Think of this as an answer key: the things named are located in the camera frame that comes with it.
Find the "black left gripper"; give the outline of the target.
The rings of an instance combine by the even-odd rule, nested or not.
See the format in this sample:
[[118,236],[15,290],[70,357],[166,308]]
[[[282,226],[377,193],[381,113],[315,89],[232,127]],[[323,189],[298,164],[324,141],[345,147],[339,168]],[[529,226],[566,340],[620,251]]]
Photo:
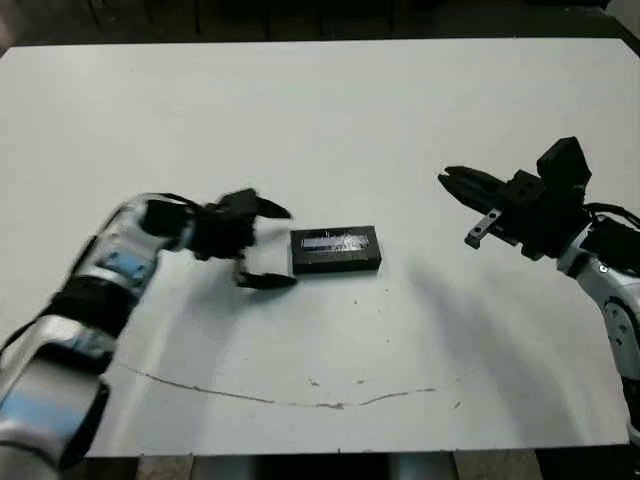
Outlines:
[[220,198],[197,211],[191,251],[198,260],[232,260],[234,280],[241,288],[277,290],[290,288],[297,279],[276,273],[249,273],[245,250],[255,244],[256,217],[292,219],[285,207],[255,195],[254,198]]

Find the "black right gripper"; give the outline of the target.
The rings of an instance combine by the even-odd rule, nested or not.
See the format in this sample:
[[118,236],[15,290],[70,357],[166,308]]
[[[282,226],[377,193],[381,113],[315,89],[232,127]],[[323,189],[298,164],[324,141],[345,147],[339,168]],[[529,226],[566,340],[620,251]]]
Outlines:
[[447,167],[438,180],[460,203],[484,214],[464,239],[474,249],[492,234],[520,245],[531,260],[557,259],[589,220],[584,181],[544,179],[519,170],[504,182],[465,166]]

